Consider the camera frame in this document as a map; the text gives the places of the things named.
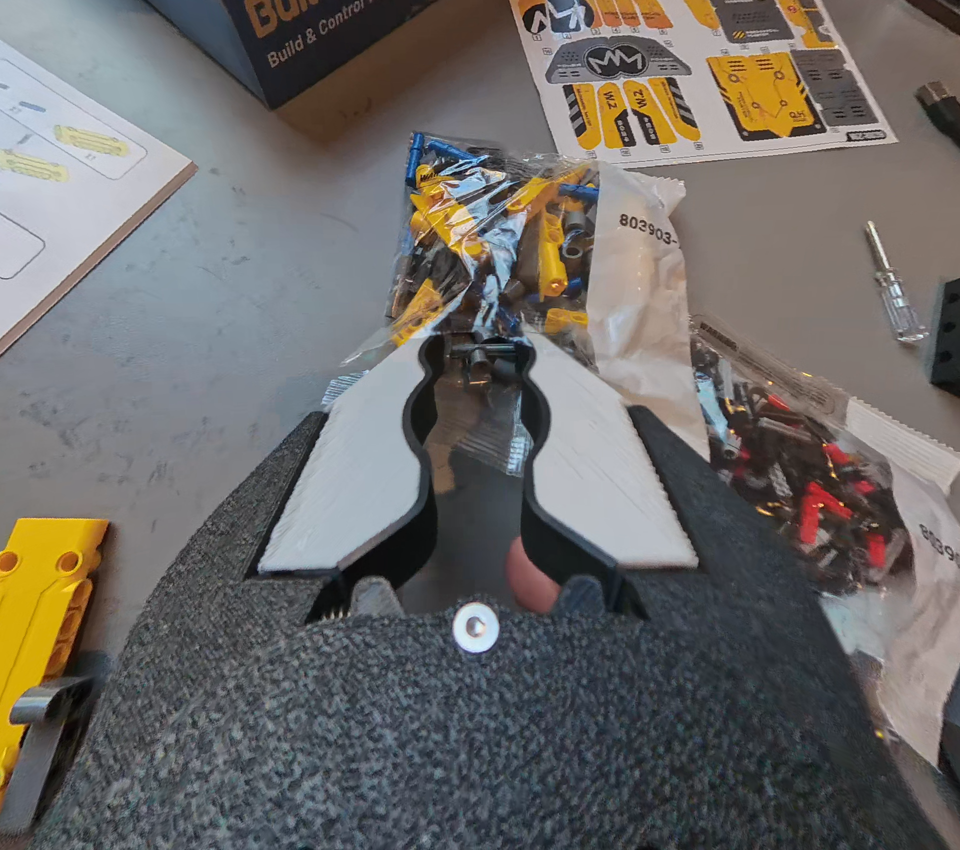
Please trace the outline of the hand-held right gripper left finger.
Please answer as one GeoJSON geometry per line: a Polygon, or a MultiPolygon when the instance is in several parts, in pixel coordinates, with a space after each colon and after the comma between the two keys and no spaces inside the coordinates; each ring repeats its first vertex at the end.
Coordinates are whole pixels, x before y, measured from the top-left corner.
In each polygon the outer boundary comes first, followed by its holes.
{"type": "Polygon", "coordinates": [[[270,523],[257,574],[413,577],[433,553],[426,438],[441,337],[400,346],[338,396],[270,523]]]}

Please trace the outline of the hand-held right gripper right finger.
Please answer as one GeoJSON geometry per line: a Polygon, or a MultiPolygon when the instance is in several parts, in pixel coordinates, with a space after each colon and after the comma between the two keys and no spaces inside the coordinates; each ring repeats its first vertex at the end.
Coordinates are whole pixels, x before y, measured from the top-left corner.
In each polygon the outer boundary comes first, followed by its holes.
{"type": "Polygon", "coordinates": [[[615,388],[542,334],[521,347],[521,417],[534,446],[521,539],[543,573],[698,568],[615,388]]]}

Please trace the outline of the clear bag yellow blue parts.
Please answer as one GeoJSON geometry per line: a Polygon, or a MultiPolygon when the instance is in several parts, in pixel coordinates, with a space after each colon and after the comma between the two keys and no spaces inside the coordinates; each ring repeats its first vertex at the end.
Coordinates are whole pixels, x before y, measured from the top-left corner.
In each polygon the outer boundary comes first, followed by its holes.
{"type": "Polygon", "coordinates": [[[681,180],[481,141],[412,141],[386,326],[348,357],[323,408],[429,332],[464,390],[445,446],[518,476],[531,447],[514,364],[498,344],[543,334],[652,410],[702,457],[709,438],[690,354],[681,180]]]}

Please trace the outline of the yellow building panel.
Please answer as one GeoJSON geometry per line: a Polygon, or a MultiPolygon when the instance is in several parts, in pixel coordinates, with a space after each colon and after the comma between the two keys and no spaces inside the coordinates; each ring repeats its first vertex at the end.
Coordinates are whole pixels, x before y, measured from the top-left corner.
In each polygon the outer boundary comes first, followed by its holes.
{"type": "Polygon", "coordinates": [[[23,518],[1,553],[1,791],[26,730],[17,700],[66,669],[101,562],[107,520],[23,518]]]}

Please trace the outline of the dark grey short beam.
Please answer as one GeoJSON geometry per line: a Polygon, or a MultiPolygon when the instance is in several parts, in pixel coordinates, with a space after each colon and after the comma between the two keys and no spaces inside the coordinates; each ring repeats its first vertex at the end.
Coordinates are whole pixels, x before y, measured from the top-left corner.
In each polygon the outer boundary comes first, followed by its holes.
{"type": "Polygon", "coordinates": [[[67,727],[85,712],[94,687],[89,675],[61,676],[26,689],[11,705],[13,728],[25,729],[1,812],[3,837],[27,832],[39,814],[67,727]]]}

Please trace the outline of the grey desk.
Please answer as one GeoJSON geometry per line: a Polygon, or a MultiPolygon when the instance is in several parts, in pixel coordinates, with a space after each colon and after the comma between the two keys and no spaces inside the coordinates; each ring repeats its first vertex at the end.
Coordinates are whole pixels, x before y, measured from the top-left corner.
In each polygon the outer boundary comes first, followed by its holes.
{"type": "MultiPolygon", "coordinates": [[[[914,89],[958,37],[825,0],[899,143],[681,167],[691,307],[958,445],[958,402],[889,338],[873,218],[918,309],[958,275],[958,151],[914,89]]],[[[440,0],[279,112],[138,0],[2,0],[2,37],[198,172],[2,357],[2,520],[105,516],[85,633],[117,653],[31,848],[934,848],[849,665],[662,429],[672,489],[734,531],[720,582],[639,578],[640,616],[518,612],[517,485],[439,505],[424,618],[306,621],[247,581],[299,420],[375,331],[412,130],[551,148],[507,0],[440,0]]]]}

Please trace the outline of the person's right hand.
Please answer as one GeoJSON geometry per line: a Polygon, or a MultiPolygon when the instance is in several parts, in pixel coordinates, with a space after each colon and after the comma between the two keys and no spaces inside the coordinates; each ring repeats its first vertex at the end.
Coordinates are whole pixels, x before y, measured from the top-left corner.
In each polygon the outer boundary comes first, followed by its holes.
{"type": "Polygon", "coordinates": [[[547,614],[558,601],[561,587],[531,561],[520,536],[510,543],[505,577],[515,602],[526,611],[547,614]]]}

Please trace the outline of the clear bag black red parts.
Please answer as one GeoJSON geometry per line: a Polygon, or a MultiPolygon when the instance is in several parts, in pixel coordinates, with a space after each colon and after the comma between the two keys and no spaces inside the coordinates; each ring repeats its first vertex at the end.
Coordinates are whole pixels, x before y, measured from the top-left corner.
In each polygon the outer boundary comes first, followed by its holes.
{"type": "Polygon", "coordinates": [[[690,331],[713,469],[798,554],[882,725],[937,764],[958,736],[957,451],[713,318],[690,331]]]}

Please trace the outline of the black box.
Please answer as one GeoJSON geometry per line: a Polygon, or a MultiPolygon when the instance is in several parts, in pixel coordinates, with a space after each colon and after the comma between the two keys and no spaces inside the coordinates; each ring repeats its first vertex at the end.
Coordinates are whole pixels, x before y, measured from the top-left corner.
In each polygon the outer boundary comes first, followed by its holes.
{"type": "Polygon", "coordinates": [[[931,315],[925,370],[931,386],[959,398],[959,278],[941,283],[931,315]]]}

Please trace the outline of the white instruction booklet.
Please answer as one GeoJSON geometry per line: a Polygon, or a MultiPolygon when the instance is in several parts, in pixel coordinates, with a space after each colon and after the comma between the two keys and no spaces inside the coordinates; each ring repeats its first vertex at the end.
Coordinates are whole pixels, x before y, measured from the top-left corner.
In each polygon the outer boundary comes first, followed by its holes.
{"type": "Polygon", "coordinates": [[[197,171],[1,44],[1,350],[197,171]]]}

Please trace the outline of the yellow black sticker sheet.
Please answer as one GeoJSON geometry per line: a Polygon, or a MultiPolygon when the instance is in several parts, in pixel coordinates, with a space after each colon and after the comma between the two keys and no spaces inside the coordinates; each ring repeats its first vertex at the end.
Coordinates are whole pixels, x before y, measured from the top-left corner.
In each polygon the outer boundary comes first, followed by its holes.
{"type": "Polygon", "coordinates": [[[897,137],[823,0],[509,0],[556,150],[640,170],[897,137]]]}

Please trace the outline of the small clear-handled screwdriver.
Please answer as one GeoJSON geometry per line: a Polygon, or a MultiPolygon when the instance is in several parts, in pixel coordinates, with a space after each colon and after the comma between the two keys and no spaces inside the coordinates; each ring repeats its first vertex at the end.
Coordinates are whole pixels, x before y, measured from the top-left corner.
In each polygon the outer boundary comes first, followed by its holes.
{"type": "Polygon", "coordinates": [[[865,237],[870,248],[873,279],[883,304],[894,339],[904,345],[915,345],[929,336],[906,293],[904,282],[890,262],[874,221],[865,225],[865,237]]]}

